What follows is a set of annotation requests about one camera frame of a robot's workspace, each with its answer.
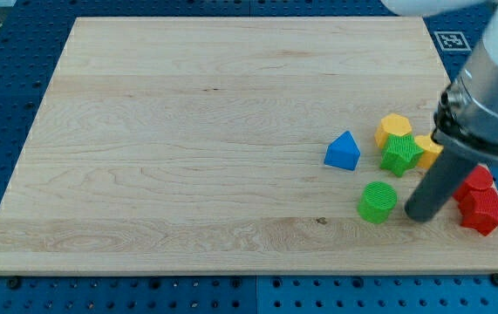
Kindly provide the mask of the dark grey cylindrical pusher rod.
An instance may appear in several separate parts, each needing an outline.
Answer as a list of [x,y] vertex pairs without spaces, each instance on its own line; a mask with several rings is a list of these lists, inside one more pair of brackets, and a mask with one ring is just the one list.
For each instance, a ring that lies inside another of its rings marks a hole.
[[431,221],[477,165],[444,148],[406,201],[406,215],[416,222]]

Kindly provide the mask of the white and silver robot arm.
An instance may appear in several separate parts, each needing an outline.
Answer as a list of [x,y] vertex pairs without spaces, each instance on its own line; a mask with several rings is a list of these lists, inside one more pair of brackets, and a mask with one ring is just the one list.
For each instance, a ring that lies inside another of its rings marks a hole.
[[432,139],[442,153],[405,204],[428,222],[479,164],[498,167],[498,5],[454,81],[441,93]]

